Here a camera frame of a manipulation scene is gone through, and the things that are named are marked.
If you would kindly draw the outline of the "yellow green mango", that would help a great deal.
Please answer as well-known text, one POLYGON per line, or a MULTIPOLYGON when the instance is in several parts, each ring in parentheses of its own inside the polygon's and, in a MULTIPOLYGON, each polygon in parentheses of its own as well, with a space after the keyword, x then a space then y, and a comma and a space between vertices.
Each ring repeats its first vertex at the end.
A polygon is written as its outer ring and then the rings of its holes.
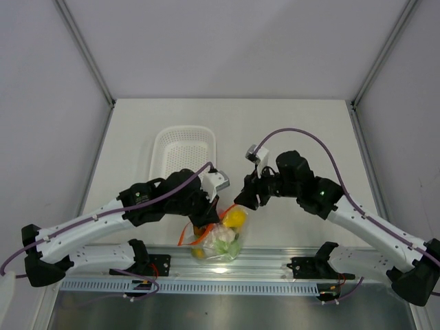
POLYGON ((201 248, 194 248, 191 250, 191 255, 199 260, 204 260, 206 258, 206 254, 201 248))

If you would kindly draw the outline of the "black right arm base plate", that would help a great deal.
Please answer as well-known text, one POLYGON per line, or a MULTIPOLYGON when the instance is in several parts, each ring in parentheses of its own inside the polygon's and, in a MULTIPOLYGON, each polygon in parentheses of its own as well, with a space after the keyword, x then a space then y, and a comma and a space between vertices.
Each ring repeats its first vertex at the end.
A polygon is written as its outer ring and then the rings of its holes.
POLYGON ((354 280, 354 274, 338 273, 329 264, 330 253, 338 246, 337 243, 326 242, 312 257, 292 257, 287 268, 295 279, 338 280, 344 276, 347 280, 354 280))

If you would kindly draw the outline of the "brown kiwi fruit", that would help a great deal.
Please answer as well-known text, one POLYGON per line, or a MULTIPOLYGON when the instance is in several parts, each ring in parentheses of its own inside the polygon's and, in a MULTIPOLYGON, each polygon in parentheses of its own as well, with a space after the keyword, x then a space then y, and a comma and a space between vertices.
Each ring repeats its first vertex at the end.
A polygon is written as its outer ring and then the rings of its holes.
POLYGON ((203 233, 205 232, 205 228, 204 227, 200 228, 200 227, 197 227, 197 226, 193 226, 192 229, 193 229, 193 234, 196 237, 201 237, 203 235, 203 233))

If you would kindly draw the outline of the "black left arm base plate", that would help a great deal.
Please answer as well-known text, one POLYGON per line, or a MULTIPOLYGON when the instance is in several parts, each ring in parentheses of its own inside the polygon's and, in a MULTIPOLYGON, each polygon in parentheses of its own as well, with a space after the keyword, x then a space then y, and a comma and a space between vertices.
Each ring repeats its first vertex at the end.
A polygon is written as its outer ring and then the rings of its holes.
POLYGON ((115 268, 109 270, 110 275, 125 275, 125 272, 142 276, 164 276, 169 275, 171 266, 171 255, 149 254, 143 241, 131 239, 128 241, 129 252, 132 252, 133 260, 129 267, 119 267, 123 273, 117 272, 115 268))

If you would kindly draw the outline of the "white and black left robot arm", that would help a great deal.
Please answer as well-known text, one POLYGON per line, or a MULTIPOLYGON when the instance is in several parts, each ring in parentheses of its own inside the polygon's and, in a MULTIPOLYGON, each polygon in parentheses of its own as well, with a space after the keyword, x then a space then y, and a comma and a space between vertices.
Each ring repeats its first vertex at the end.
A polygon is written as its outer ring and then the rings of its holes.
POLYGON ((25 275, 33 287, 45 287, 73 273, 147 275, 151 264, 143 241, 94 245, 110 234, 160 221, 166 215, 188 217, 198 228, 220 221, 218 193, 228 177, 216 169, 204 175, 190 169, 137 183, 107 205, 52 228, 27 225, 21 230, 26 248, 25 275))

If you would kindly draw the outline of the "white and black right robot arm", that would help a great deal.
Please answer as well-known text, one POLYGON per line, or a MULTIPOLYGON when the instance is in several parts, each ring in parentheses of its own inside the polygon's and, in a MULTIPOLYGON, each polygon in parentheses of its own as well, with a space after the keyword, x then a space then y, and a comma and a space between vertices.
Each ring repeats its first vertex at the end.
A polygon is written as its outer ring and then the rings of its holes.
POLYGON ((293 198, 307 213, 330 221, 368 243, 376 252, 355 252, 338 243, 325 243, 313 267, 321 277, 347 273, 380 281, 406 302, 423 307, 434 296, 439 281, 439 240, 424 241, 375 217, 356 203, 334 181, 314 175, 297 151, 276 158, 278 170, 267 166, 269 152, 256 146, 245 154, 255 169, 246 175, 234 202, 250 210, 265 206, 272 197, 293 198))

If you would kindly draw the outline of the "clear zip bag orange zipper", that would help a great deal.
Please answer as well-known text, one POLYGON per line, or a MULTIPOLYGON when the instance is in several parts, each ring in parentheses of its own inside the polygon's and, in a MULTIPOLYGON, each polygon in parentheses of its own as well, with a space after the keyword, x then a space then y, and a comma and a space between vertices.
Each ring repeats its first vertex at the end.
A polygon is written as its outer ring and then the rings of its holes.
POLYGON ((219 214, 220 222, 196 228, 188 222, 177 245, 189 247, 191 256, 207 263, 229 263, 241 252, 248 212, 236 204, 219 214))

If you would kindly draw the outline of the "white cauliflower with green leaves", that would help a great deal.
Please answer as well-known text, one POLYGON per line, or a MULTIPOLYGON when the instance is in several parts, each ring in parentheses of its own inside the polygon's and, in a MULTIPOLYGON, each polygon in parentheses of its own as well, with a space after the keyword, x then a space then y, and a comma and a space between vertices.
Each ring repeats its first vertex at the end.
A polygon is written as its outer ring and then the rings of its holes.
POLYGON ((218 225, 211 230, 210 236, 213 241, 221 241, 230 244, 235 240, 236 232, 231 228, 218 225))

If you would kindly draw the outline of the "yellow pepper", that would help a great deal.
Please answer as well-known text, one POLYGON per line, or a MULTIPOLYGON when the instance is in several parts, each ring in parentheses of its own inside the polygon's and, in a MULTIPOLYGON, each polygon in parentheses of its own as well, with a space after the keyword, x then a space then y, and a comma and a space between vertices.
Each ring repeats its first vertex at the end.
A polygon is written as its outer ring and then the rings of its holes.
POLYGON ((247 213, 241 209, 231 209, 223 218, 222 224, 227 228, 242 228, 247 220, 247 213))

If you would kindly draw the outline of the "green apple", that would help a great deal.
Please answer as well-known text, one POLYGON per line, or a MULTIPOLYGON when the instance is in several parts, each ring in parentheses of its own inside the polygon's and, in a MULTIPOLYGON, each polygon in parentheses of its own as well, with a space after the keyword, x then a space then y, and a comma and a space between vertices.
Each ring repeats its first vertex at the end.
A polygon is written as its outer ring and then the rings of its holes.
POLYGON ((214 242, 214 248, 217 254, 225 258, 235 259, 241 251, 241 244, 237 240, 232 242, 216 240, 214 242))

